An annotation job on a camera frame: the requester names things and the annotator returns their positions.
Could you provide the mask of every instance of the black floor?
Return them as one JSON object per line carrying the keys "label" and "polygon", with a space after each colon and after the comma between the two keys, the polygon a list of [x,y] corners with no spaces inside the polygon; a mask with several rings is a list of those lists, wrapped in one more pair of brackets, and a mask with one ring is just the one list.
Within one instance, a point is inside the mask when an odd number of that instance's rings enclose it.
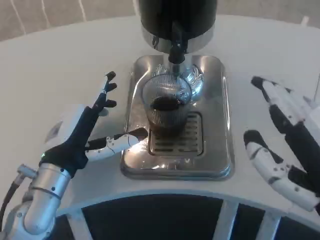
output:
{"label": "black floor", "polygon": [[[83,209],[94,240],[212,240],[222,201],[194,195],[135,196]],[[232,240],[254,240],[264,211],[240,205]],[[51,236],[73,240],[67,218],[56,221]],[[320,240],[320,233],[282,218],[276,240]]]}

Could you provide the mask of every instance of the white table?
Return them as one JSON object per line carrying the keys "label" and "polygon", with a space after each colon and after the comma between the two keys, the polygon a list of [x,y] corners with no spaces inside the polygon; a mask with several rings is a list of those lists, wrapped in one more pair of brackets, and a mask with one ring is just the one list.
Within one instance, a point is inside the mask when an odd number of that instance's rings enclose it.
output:
{"label": "white table", "polygon": [[[145,194],[196,194],[236,201],[289,216],[316,230],[320,217],[279,195],[251,165],[243,143],[247,129],[261,132],[269,147],[298,165],[268,112],[252,76],[266,77],[313,98],[320,73],[320,30],[267,19],[219,15],[214,37],[200,54],[218,57],[226,67],[231,102],[235,174],[225,181],[132,180],[122,175],[120,155],[89,163],[72,179],[57,215],[112,200]],[[160,54],[143,40],[135,16],[73,24],[0,43],[0,199],[16,168],[36,168],[48,130],[68,103],[91,105],[103,73],[115,71],[118,89],[110,99],[118,105],[98,121],[92,136],[121,132],[133,62]],[[20,203],[28,181],[8,210]]]}

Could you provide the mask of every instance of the metal drip tray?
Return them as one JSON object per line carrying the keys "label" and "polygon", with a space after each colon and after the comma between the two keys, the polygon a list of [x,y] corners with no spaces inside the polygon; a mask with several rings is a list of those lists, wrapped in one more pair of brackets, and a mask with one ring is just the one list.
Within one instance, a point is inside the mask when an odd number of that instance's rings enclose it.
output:
{"label": "metal drip tray", "polygon": [[163,63],[163,56],[147,55],[133,65],[125,130],[143,127],[149,137],[123,152],[122,172],[139,179],[226,179],[233,173],[234,151],[224,66],[213,56],[192,56],[192,66],[203,74],[201,94],[181,135],[159,138],[149,129],[141,90]]}
{"label": "metal drip tray", "polygon": [[162,138],[149,133],[149,151],[154,156],[184,157],[199,156],[203,152],[202,120],[197,112],[188,115],[184,130],[175,138]]}

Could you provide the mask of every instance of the coffee machine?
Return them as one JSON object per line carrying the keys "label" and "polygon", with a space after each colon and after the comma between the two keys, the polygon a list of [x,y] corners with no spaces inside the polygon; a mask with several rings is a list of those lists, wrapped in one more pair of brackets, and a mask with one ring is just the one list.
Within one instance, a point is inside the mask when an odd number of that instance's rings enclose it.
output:
{"label": "coffee machine", "polygon": [[[126,131],[145,128],[149,136],[122,154],[130,178],[224,180],[234,172],[228,82],[220,60],[192,55],[213,37],[217,0],[138,0],[145,41],[163,55],[140,57],[133,65]],[[188,81],[192,106],[183,132],[162,138],[150,130],[142,86],[173,73]]]}

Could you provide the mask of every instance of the drip tray grate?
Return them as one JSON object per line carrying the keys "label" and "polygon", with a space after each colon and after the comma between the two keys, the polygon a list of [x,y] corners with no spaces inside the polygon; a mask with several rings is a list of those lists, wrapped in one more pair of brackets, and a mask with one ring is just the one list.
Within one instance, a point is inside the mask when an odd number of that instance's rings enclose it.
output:
{"label": "drip tray grate", "polygon": [[199,113],[190,112],[180,136],[162,138],[150,131],[149,151],[155,156],[194,157],[203,152],[202,119]]}

